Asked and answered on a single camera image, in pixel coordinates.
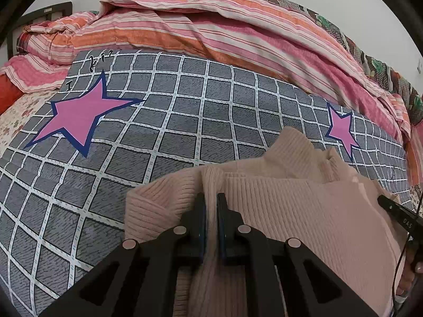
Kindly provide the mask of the person's right hand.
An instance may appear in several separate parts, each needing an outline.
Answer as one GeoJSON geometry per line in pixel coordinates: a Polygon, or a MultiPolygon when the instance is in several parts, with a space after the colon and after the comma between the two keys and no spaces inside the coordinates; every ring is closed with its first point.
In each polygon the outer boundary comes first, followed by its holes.
{"type": "Polygon", "coordinates": [[[409,293],[415,279],[422,274],[422,262],[417,263],[416,272],[412,270],[411,264],[409,260],[405,260],[404,270],[396,290],[396,296],[409,293]]]}

